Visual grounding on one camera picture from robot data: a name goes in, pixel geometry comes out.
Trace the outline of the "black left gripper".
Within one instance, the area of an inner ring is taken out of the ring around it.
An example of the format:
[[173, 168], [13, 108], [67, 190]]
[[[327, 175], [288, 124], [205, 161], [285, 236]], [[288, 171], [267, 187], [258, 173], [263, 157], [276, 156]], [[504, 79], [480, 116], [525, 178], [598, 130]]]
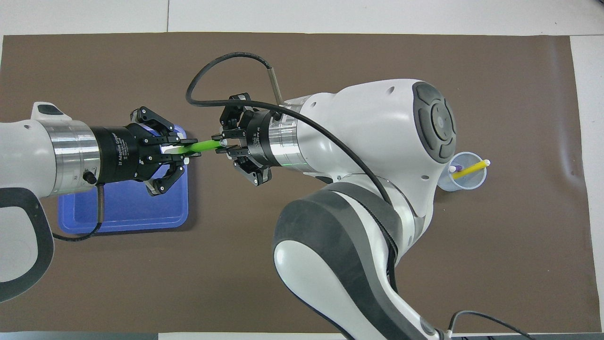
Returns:
[[[179, 136], [175, 125], [146, 106], [131, 113], [131, 122], [125, 127], [92, 127], [100, 153], [100, 183], [134, 180], [140, 161], [139, 144], [144, 146], [188, 146], [197, 143], [196, 138]], [[190, 158], [200, 153], [157, 153], [144, 157], [144, 167], [155, 170], [168, 165], [162, 177], [149, 177], [144, 181], [150, 196], [165, 194], [184, 174]]]

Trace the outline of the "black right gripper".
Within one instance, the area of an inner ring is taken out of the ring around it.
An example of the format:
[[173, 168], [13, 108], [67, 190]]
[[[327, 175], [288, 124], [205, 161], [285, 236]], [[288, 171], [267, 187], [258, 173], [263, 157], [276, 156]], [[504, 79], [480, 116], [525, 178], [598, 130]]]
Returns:
[[272, 180], [270, 167], [278, 167], [269, 142], [269, 126], [272, 116], [269, 110], [252, 109], [250, 106], [226, 106], [220, 116], [222, 131], [213, 140], [245, 138], [246, 147], [231, 145], [216, 149], [224, 153], [233, 167], [253, 185], [258, 187]]

